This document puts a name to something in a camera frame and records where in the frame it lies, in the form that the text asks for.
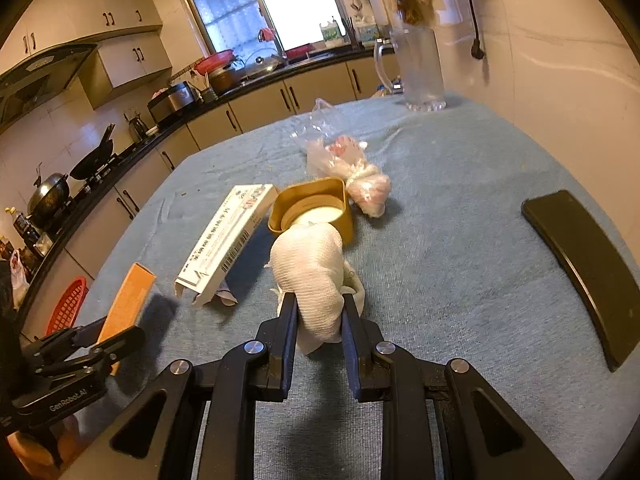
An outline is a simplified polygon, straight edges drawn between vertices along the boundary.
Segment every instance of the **kitchen cabinet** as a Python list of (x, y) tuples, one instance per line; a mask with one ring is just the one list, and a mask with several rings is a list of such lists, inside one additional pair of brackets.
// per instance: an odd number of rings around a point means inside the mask
[(0, 74), (7, 72), (29, 56), (28, 35), (27, 21), (22, 16), (0, 48)]
[(79, 76), (95, 110), (170, 69), (160, 37), (146, 32), (103, 41), (82, 65)]
[(76, 38), (116, 36), (159, 29), (162, 21), (153, 0), (65, 0)]
[(244, 133), (296, 113), (293, 101), (282, 81), (234, 99), (229, 106)]
[(133, 217), (123, 197), (111, 189), (82, 222), (66, 250), (95, 279)]
[(160, 153), (151, 150), (129, 173), (117, 181), (115, 188), (135, 216), (170, 173)]
[(310, 70), (289, 77), (284, 83), (297, 114), (310, 112), (316, 104), (316, 98), (322, 98), (332, 105), (356, 99), (347, 65), (344, 63)]
[(175, 170), (178, 165), (189, 155), (197, 153), (198, 145), (191, 137), (188, 127), (183, 126), (176, 130), (169, 137), (163, 140), (156, 147), (158, 153), (162, 156), (162, 160), (167, 168), (171, 171)]
[(24, 12), (31, 54), (76, 38), (65, 0), (33, 0)]
[[(382, 56), (382, 65), (385, 67), (386, 74), (391, 79), (395, 79), (400, 74), (396, 54), (386, 54)], [(376, 90), (378, 90), (378, 86), (382, 84), (376, 73), (373, 56), (347, 61), (347, 69), (357, 99), (367, 99), (371, 97), (375, 94)]]
[(56, 258), (55, 264), (47, 273), (47, 277), (40, 285), (38, 293), (27, 315), (21, 332), (29, 339), (42, 338), (49, 325), (49, 319), (58, 304), (58, 300), (79, 276), (84, 276), (86, 284), (91, 286), (92, 277), (84, 271), (80, 265), (63, 250)]
[(238, 120), (228, 104), (214, 108), (187, 126), (201, 150), (242, 133)]

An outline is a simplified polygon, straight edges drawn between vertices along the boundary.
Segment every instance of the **white cloth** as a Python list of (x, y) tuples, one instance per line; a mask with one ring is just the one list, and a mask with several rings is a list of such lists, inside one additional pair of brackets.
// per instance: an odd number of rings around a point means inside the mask
[(293, 225), (271, 248), (270, 266), (278, 283), (278, 313), (285, 292), (298, 299), (298, 349), (309, 354), (322, 343), (338, 343), (342, 294), (353, 294), (362, 314), (364, 287), (342, 257), (342, 238), (331, 224)]

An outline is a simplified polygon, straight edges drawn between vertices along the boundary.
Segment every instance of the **blue tablecloth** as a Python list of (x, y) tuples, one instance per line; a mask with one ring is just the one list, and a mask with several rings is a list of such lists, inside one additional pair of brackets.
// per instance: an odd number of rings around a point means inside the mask
[[(358, 213), (345, 256), (367, 298), (364, 316), (416, 357), (468, 359), (577, 480), (595, 479), (640, 413), (640, 350), (607, 369), (587, 311), (521, 202), (567, 188), (633, 258), (612, 222), (558, 162), (512, 124), (475, 102), (448, 96), (446, 110), (411, 112), (398, 97), (342, 106), (367, 156), (391, 177), (386, 214)], [(100, 431), (176, 358), (221, 358), (274, 317), (273, 242), (266, 224), (228, 276), (239, 304), (193, 308), (174, 279), (234, 184), (306, 180), (305, 155), (289, 138), (296, 118), (190, 156), (156, 191), (120, 239), (78, 317), (104, 316), (133, 262), (157, 276), (139, 325), (148, 343), (80, 413)], [(257, 408), (257, 479), (377, 479), (382, 410), (357, 404), (340, 345), (296, 355), (285, 404)]]

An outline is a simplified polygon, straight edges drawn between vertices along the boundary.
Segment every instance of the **black phone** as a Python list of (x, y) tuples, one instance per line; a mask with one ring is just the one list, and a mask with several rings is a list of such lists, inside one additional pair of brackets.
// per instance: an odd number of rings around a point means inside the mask
[(525, 200), (522, 214), (551, 248), (587, 307), (609, 369), (640, 340), (640, 290), (618, 250), (569, 191)]

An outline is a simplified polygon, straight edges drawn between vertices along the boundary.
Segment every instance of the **range hood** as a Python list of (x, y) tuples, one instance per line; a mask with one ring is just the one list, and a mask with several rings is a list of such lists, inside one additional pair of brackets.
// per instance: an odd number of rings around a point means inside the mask
[(0, 133), (62, 92), (96, 48), (93, 43), (52, 46), (0, 75)]

